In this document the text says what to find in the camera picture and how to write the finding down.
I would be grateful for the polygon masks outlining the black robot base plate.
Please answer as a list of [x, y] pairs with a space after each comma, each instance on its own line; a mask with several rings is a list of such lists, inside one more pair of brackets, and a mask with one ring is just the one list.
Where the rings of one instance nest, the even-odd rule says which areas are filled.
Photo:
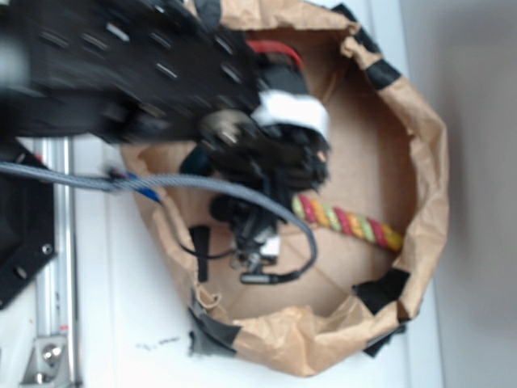
[[6, 309], [55, 255], [54, 189], [1, 174], [1, 308]]

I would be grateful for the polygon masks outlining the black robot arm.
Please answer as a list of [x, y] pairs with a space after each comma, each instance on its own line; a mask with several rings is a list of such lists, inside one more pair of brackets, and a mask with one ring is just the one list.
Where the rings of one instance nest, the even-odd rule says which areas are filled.
[[[328, 175], [329, 116], [297, 52], [178, 1], [9, 1], [1, 6], [1, 171], [105, 192], [158, 187], [217, 194], [248, 285], [294, 196]], [[94, 135], [109, 144], [193, 141], [178, 174], [83, 178], [29, 166], [23, 137]]]

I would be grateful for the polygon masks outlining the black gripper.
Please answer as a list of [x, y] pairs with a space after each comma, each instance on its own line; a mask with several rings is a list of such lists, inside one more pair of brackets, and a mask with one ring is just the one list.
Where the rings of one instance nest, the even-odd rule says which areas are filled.
[[[318, 189], [328, 177], [329, 115], [309, 94], [302, 71], [294, 65], [269, 65], [258, 78], [259, 105], [251, 113], [214, 112], [200, 122], [201, 149], [212, 169], [227, 180], [290, 207], [298, 192]], [[231, 265], [243, 279], [274, 279], [264, 267], [276, 262], [267, 248], [278, 240], [286, 218], [256, 196], [215, 197], [210, 213], [229, 224], [233, 234]]]

